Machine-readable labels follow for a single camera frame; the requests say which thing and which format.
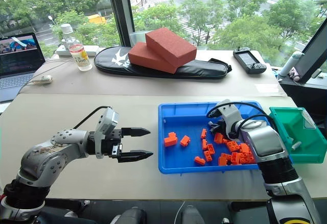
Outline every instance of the laptop screen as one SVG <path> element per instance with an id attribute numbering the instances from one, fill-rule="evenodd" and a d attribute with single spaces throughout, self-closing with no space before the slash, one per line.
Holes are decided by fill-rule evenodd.
<path id="1" fill-rule="evenodd" d="M 44 63 L 32 34 L 0 39 L 0 76 L 36 71 Z"/>

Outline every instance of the white thermos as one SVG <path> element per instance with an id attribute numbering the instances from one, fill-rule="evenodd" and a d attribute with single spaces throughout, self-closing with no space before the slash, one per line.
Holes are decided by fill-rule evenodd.
<path id="1" fill-rule="evenodd" d="M 303 55 L 304 55 L 304 53 L 299 52 L 299 51 L 295 51 L 292 54 L 292 56 L 287 60 L 284 67 L 281 69 L 281 72 L 279 73 L 279 75 L 282 76 L 282 77 L 285 77 L 290 72 L 292 67 L 294 67 L 297 64 L 298 60 Z"/>

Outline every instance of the green plastic bin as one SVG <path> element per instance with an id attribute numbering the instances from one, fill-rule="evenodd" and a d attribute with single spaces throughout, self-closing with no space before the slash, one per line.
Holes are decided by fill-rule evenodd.
<path id="1" fill-rule="evenodd" d="M 305 108 L 270 107 L 270 111 L 293 162 L 321 164 L 327 141 Z M 302 144 L 293 151 L 292 145 L 298 141 Z"/>

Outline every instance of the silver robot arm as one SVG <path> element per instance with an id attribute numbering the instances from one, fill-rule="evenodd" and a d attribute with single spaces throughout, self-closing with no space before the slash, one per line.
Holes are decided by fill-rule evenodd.
<path id="1" fill-rule="evenodd" d="M 76 129 L 58 131 L 48 141 L 29 149 L 21 160 L 16 179 L 4 189 L 0 219 L 27 221 L 35 218 L 44 207 L 51 185 L 67 164 L 75 159 L 89 155 L 102 159 L 107 155 L 117 158 L 118 162 L 133 162 L 151 156 L 152 152 L 143 150 L 122 152 L 121 139 L 124 136 L 142 136 L 150 132 L 143 128 L 114 130 L 118 118 L 119 115 L 110 107 L 106 108 L 94 132 Z"/>
<path id="2" fill-rule="evenodd" d="M 230 103 L 230 100 L 226 99 L 217 105 L 226 103 Z M 264 120 L 244 122 L 235 105 L 221 106 L 217 110 L 212 117 L 222 116 L 226 135 L 251 148 L 262 172 L 267 194 L 272 197 L 267 202 L 270 223 L 321 224 L 310 194 L 303 179 L 293 168 L 279 134 Z"/>

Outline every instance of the laptop keyboard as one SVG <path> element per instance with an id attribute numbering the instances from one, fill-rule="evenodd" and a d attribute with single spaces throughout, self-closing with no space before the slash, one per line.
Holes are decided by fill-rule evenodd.
<path id="1" fill-rule="evenodd" d="M 28 80 L 30 80 L 32 76 L 33 74 L 29 73 L 19 77 L 13 76 L 13 77 L 0 79 L 0 89 L 22 86 Z"/>

